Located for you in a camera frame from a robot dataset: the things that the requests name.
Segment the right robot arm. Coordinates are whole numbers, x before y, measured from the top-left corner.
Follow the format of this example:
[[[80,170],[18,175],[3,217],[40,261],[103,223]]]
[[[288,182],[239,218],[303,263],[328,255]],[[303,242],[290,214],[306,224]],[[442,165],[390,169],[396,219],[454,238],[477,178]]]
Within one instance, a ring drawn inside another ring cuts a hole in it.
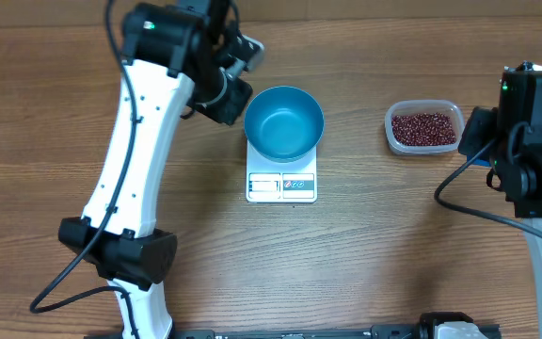
[[[526,226],[542,337],[542,66],[524,61],[504,69],[500,102],[492,109],[473,109],[458,150],[490,167],[487,180],[514,205]]]

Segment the red adzuki beans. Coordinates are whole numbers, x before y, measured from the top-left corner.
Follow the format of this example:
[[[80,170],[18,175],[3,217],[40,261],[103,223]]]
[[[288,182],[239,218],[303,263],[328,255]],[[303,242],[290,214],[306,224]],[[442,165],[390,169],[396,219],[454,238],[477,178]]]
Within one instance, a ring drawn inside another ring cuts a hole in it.
[[[395,115],[391,129],[395,139],[405,146],[443,146],[457,140],[450,118],[441,113]]]

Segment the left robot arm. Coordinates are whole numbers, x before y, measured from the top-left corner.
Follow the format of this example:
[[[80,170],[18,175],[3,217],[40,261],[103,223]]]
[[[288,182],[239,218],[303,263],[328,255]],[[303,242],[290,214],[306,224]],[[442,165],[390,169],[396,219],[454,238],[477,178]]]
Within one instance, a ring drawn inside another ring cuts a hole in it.
[[[177,238],[156,226],[171,142],[194,113],[231,125],[251,86],[241,73],[263,58],[244,36],[232,1],[141,3],[122,23],[120,102],[103,170],[80,216],[64,218],[59,241],[93,264],[118,300],[124,338],[169,338],[164,280]]]

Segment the blue plastic measuring scoop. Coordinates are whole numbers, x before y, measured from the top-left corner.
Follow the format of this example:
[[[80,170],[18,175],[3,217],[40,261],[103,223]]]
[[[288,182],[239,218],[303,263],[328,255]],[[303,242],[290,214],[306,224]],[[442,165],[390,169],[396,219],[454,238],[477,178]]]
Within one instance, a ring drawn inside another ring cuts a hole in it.
[[[482,158],[476,158],[473,162],[470,163],[472,166],[480,166],[480,167],[487,167],[490,168],[491,165],[487,160],[484,160]]]

